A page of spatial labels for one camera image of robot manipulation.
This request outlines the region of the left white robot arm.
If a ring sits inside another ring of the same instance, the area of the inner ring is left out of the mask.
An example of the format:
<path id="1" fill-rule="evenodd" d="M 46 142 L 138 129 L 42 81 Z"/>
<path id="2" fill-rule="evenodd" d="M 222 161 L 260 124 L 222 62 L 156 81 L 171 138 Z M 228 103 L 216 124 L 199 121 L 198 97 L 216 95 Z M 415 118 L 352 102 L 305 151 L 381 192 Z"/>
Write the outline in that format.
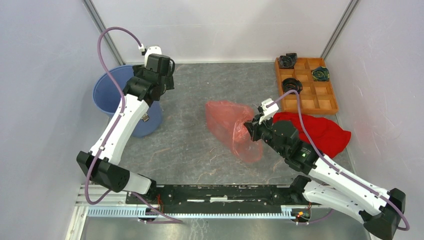
<path id="1" fill-rule="evenodd" d="M 99 140 L 76 161 L 89 181 L 113 192 L 136 192 L 145 204 L 153 203 L 155 181 L 119 166 L 124 148 L 139 121 L 149 120 L 148 110 L 168 90 L 174 89 L 174 61 L 152 53 L 123 88 L 124 99 Z"/>

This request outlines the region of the red translucent trash bag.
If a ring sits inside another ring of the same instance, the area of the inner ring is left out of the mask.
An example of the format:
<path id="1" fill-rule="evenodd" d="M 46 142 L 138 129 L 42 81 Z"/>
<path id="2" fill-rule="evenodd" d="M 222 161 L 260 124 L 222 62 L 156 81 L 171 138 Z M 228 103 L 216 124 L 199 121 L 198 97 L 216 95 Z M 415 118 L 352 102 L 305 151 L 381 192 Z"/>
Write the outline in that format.
<path id="1" fill-rule="evenodd" d="M 231 153 L 245 163 L 255 163 L 263 156 L 263 146 L 252 141 L 244 126 L 254 117 L 253 109 L 245 104 L 230 101 L 208 101 L 205 118 L 208 130 L 225 145 Z"/>

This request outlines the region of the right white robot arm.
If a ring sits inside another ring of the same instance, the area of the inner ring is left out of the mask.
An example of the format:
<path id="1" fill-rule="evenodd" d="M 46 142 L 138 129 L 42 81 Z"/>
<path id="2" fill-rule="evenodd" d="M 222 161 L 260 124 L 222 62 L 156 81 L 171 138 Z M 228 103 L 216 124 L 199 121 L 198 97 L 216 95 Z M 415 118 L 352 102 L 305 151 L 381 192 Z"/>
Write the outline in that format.
<path id="1" fill-rule="evenodd" d="M 401 230 L 406 194 L 400 189 L 376 186 L 346 170 L 301 140 L 290 121 L 273 122 L 258 114 L 243 125 L 252 141 L 264 141 L 290 168 L 305 174 L 302 185 L 288 191 L 293 203 L 307 200 L 344 213 L 381 240 L 392 240 Z"/>

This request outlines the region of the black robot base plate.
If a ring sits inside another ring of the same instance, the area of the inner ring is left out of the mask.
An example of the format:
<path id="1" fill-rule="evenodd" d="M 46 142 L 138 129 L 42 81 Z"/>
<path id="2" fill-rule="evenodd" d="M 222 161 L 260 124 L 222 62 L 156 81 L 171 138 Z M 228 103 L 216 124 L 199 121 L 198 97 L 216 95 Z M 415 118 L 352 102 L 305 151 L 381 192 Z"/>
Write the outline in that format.
<path id="1" fill-rule="evenodd" d="M 290 185 L 158 185 L 143 194 L 165 214 L 267 214 L 281 206 L 307 206 L 300 189 Z"/>

